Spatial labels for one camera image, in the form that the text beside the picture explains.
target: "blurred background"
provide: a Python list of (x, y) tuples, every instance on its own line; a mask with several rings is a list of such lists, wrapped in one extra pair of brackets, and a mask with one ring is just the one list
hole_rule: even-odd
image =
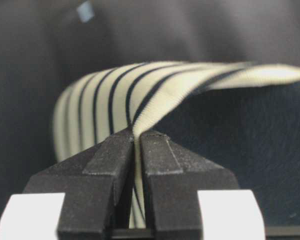
[(300, 67), (300, 0), (0, 0), (0, 215), (55, 163), (52, 113), (67, 85), (163, 60)]

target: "clamp jaw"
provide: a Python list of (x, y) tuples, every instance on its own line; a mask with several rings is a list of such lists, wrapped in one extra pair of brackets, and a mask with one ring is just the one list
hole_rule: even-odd
[[(65, 193), (59, 240), (202, 239), (197, 191), (239, 189), (235, 175), (156, 131), (140, 136), (140, 149), (147, 229), (128, 229), (135, 171), (129, 129), (33, 175), (23, 193)], [(266, 235), (299, 239), (296, 229), (268, 227)]]

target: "white pad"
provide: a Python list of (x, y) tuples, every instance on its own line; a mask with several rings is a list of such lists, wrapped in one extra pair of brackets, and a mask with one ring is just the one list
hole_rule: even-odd
[(0, 219), (0, 240), (58, 240), (65, 193), (15, 194)]
[(199, 190), (204, 240), (264, 240), (264, 221), (251, 190)]

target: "black stripe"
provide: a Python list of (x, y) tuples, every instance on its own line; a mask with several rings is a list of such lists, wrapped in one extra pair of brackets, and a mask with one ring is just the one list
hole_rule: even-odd
[(172, 65), (168, 65), (168, 66), (161, 66), (161, 67), (156, 67), (154, 69), (148, 70), (144, 73), (142, 73), (140, 76), (138, 76), (130, 85), (127, 94), (126, 94), (126, 98), (125, 98), (125, 117), (126, 117), (126, 122), (128, 124), (129, 127), (131, 127), (132, 122), (131, 122), (131, 117), (130, 117), (130, 99), (131, 99), (131, 94), (135, 88), (135, 86), (137, 85), (137, 83), (144, 78), (146, 75), (156, 71), (156, 70), (160, 70), (160, 69), (165, 69), (165, 68), (169, 68), (169, 67), (175, 67), (175, 66), (180, 66), (180, 65), (184, 65), (184, 63), (177, 63), (177, 64), (172, 64)]
[(94, 96), (93, 96), (93, 132), (94, 132), (94, 144), (97, 144), (98, 142), (98, 135), (97, 135), (97, 116), (96, 116), (96, 105), (97, 105), (97, 96), (99, 93), (99, 89), (101, 84), (104, 82), (104, 80), (115, 70), (117, 70), (118, 67), (110, 70), (109, 72), (106, 73), (106, 75), (103, 76), (103, 78), (100, 80), (98, 83), (95, 91), (94, 91)]
[(83, 137), (83, 132), (82, 132), (82, 101), (84, 98), (84, 93), (85, 90), (87, 88), (87, 86), (89, 85), (89, 83), (91, 82), (92, 79), (94, 79), (94, 77), (98, 75), (98, 72), (93, 74), (88, 81), (86, 81), (84, 87), (82, 88), (81, 92), (80, 92), (80, 96), (79, 96), (79, 103), (78, 103), (78, 126), (79, 126), (79, 146), (80, 146), (80, 150), (83, 151), (84, 150), (84, 137)]
[(250, 65), (249, 67), (242, 67), (240, 69), (224, 72), (224, 73), (221, 73), (220, 75), (213, 76), (212, 78), (208, 79), (203, 84), (201, 84), (199, 87), (197, 87), (195, 90), (193, 90), (192, 93), (188, 97), (202, 94), (203, 92), (206, 92), (210, 89), (209, 86), (211, 84), (214, 84), (216, 82), (220, 82), (223, 79), (225, 79), (226, 77), (228, 77), (232, 74), (235, 74), (237, 72), (240, 72), (242, 70), (247, 70), (247, 69), (251, 68), (252, 66), (256, 66), (256, 65)]
[(114, 94), (115, 94), (115, 90), (116, 87), (118, 85), (118, 83), (120, 82), (120, 80), (129, 72), (142, 67), (144, 65), (147, 65), (149, 63), (142, 63), (139, 64), (135, 67), (130, 68), (129, 70), (125, 71), (124, 73), (122, 73), (120, 76), (117, 77), (117, 79), (115, 80), (115, 82), (113, 83), (111, 90), (110, 90), (110, 94), (109, 94), (109, 102), (108, 102), (108, 119), (109, 119), (109, 131), (110, 131), (110, 135), (114, 133), (114, 119), (113, 119), (113, 112), (112, 112), (112, 108), (113, 108), (113, 99), (114, 99)]
[[(161, 87), (161, 85), (167, 81), (168, 79), (174, 77), (175, 75), (178, 74), (183, 74), (183, 73), (187, 73), (187, 72), (195, 72), (198, 70), (205, 70), (205, 69), (211, 69), (211, 67), (209, 68), (204, 68), (204, 67), (197, 67), (197, 68), (192, 68), (192, 69), (187, 69), (187, 70), (182, 70), (182, 71), (177, 71), (174, 73), (171, 73), (167, 76), (165, 76), (164, 78), (162, 78), (160, 81), (158, 81), (153, 87), (152, 89), (147, 93), (147, 95), (144, 97), (144, 99), (142, 100), (141, 104), (139, 105), (139, 107), (137, 108), (134, 117), (133, 117), (133, 124), (135, 124), (137, 118), (139, 117), (140, 113), (142, 112), (142, 110), (144, 109), (144, 107), (148, 104), (148, 102), (150, 101), (151, 97), (158, 91), (158, 89)], [(222, 79), (228, 77), (229, 75), (235, 74), (236, 72), (245, 70), (246, 68), (240, 68), (240, 69), (236, 69), (236, 70), (232, 70), (229, 72), (224, 72), (222, 74), (213, 76), (212, 78), (208, 79), (207, 81), (205, 81), (201, 86), (207, 88), (209, 85), (216, 83), (218, 81), (221, 81)]]
[(134, 189), (134, 192), (135, 192), (136, 203), (138, 204), (138, 208), (140, 210), (140, 214), (142, 216), (143, 222), (146, 223), (145, 216), (144, 216), (144, 214), (141, 210), (141, 204), (140, 204), (140, 200), (139, 200), (139, 197), (138, 197), (138, 194), (137, 194), (136, 184), (133, 185), (133, 189)]
[(75, 84), (72, 84), (69, 86), (69, 88), (72, 88), (68, 96), (66, 96), (66, 102), (65, 102), (65, 110), (64, 110), (64, 124), (63, 124), (63, 131), (64, 131), (64, 145), (65, 145), (65, 152), (66, 152), (66, 158), (70, 156), (70, 141), (69, 141), (69, 108), (70, 108), (70, 98), (72, 96), (72, 93), (75, 89)]
[(151, 97), (157, 92), (157, 90), (161, 87), (161, 85), (168, 79), (172, 78), (175, 75), (178, 74), (183, 74), (183, 73), (187, 73), (187, 72), (195, 72), (198, 70), (204, 70), (207, 69), (206, 67), (195, 67), (195, 68), (191, 68), (191, 69), (186, 69), (186, 70), (180, 70), (180, 71), (175, 71), (173, 73), (170, 73), (169, 75), (163, 77), (162, 79), (160, 79), (153, 87), (152, 89), (146, 94), (146, 96), (143, 98), (141, 104), (138, 106), (134, 117), (133, 117), (133, 121), (132, 124), (134, 125), (137, 118), (139, 117), (141, 111), (144, 109), (144, 107), (148, 104), (149, 100), (151, 99)]

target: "fabric strap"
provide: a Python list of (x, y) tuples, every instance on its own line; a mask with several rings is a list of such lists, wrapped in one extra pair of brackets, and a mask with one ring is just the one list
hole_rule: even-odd
[(250, 62), (147, 62), (91, 73), (66, 88), (56, 103), (53, 116), (56, 156), (58, 161), (65, 160), (113, 133), (132, 127), (135, 191), (130, 227), (144, 228), (139, 144), (143, 132), (193, 93), (297, 81), (300, 81), (300, 67)]

